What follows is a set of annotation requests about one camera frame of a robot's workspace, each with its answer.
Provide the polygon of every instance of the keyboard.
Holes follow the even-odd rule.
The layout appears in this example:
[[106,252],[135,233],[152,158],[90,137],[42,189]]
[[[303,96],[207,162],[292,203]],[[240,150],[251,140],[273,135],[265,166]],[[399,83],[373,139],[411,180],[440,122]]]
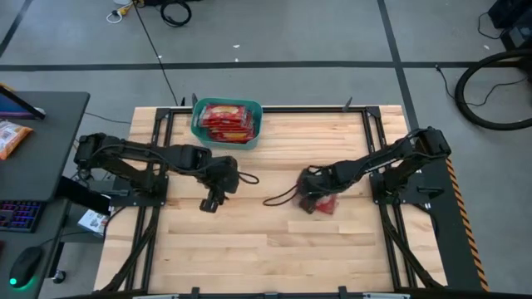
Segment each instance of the keyboard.
[[0,201],[0,232],[33,233],[45,203]]

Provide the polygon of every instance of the concrete floor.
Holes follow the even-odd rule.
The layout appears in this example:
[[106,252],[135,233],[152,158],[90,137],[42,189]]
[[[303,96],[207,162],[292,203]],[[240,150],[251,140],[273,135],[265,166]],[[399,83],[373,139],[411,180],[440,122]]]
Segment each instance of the concrete floor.
[[[409,104],[413,104],[420,126],[442,129],[452,146],[453,164],[491,290],[532,294],[528,250],[532,247],[532,206],[527,200],[532,194],[528,175],[532,129],[501,133],[474,127],[445,95],[440,74],[433,68],[404,70],[409,96],[404,86],[401,90],[394,64],[386,64],[398,59],[478,61],[503,51],[500,41],[476,32],[478,16],[493,2],[204,0],[190,4],[194,16],[184,28],[167,27],[153,7],[141,9],[140,14],[164,63],[198,63],[197,69],[175,65],[167,71],[178,99],[190,98],[195,92],[199,98],[244,98],[263,105],[317,105],[343,104],[352,96],[354,105],[403,105],[411,123],[415,120]],[[105,66],[83,66],[141,67],[157,62],[134,11],[123,22],[111,25],[105,21],[116,8],[111,0],[26,0],[26,4],[29,8],[3,53],[0,47],[1,82],[21,91],[88,91],[87,111],[116,120],[130,120],[135,106],[173,105],[164,77],[156,68],[103,71]],[[22,6],[20,0],[2,1],[0,39]],[[388,45],[384,7],[397,42],[396,54]],[[489,34],[497,33],[487,18],[482,27]],[[202,64],[236,59],[323,61],[322,66],[332,66],[331,61],[374,61],[375,67],[231,65],[210,69]],[[15,66],[20,65],[49,66],[52,71],[17,71],[20,68]],[[65,65],[95,70],[62,71]],[[443,71],[453,89],[464,70]],[[466,94],[470,101],[479,102],[494,84],[522,76],[512,69],[483,70],[471,80]],[[500,88],[479,114],[493,120],[530,117],[531,94],[526,83]],[[105,131],[126,137],[128,130],[127,125],[87,115],[79,135]],[[69,162],[66,175],[72,175],[74,169]],[[68,244],[60,263],[69,273],[68,280],[61,285],[46,282],[41,297],[90,292],[100,251],[100,244]]]

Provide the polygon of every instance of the wooden tabletop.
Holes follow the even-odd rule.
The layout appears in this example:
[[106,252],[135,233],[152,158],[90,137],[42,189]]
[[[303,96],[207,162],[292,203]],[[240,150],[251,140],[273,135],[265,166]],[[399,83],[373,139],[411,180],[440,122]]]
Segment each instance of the wooden tabletop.
[[[407,133],[399,105],[380,106],[388,143]],[[150,142],[155,107],[136,108],[130,140]],[[160,140],[163,140],[164,129]],[[190,116],[177,115],[171,144],[200,145],[190,133]],[[384,232],[367,177],[339,194],[334,215],[306,214],[288,203],[264,207],[262,201],[295,184],[310,164],[331,164],[366,154],[362,117],[352,113],[268,113],[259,146],[251,151],[213,149],[234,156],[239,170],[260,178],[240,183],[217,213],[199,211],[207,195],[192,177],[169,173],[167,204],[161,209],[150,293],[350,292],[391,291]],[[132,162],[142,168],[142,163]],[[138,208],[126,208],[107,232],[95,289],[105,286],[131,250]],[[429,215],[403,205],[411,250],[441,284],[446,284]],[[401,282],[406,274],[396,249]],[[137,264],[135,285],[140,285]]]

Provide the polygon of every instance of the teal basket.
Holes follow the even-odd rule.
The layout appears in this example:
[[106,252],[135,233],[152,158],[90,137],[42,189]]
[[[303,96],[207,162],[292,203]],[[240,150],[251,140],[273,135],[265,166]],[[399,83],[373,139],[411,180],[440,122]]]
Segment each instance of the teal basket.
[[[201,111],[208,104],[226,104],[226,105],[245,106],[253,114],[254,126],[255,126],[255,138],[251,139],[245,144],[234,144],[234,143],[228,143],[228,142],[213,141],[207,135],[207,129],[202,128],[198,125]],[[259,143],[259,135],[260,135],[262,124],[263,124],[263,107],[256,101],[205,98],[202,100],[198,100],[198,102],[194,106],[194,110],[192,111],[192,124],[190,125],[190,130],[192,130],[192,134],[194,134],[199,139],[201,144],[208,148],[220,147],[220,148],[224,148],[228,150],[252,150]]]

